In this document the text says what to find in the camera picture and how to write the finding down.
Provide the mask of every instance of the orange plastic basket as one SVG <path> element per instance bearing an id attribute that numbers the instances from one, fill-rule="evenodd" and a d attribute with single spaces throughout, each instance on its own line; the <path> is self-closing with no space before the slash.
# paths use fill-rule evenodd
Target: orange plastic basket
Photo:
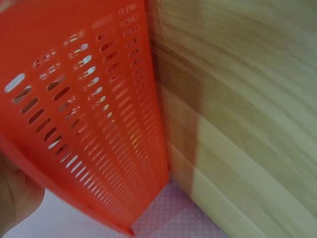
<path id="1" fill-rule="evenodd" d="M 0 13 L 0 147 L 99 222 L 168 181 L 142 0 L 21 0 Z"/>

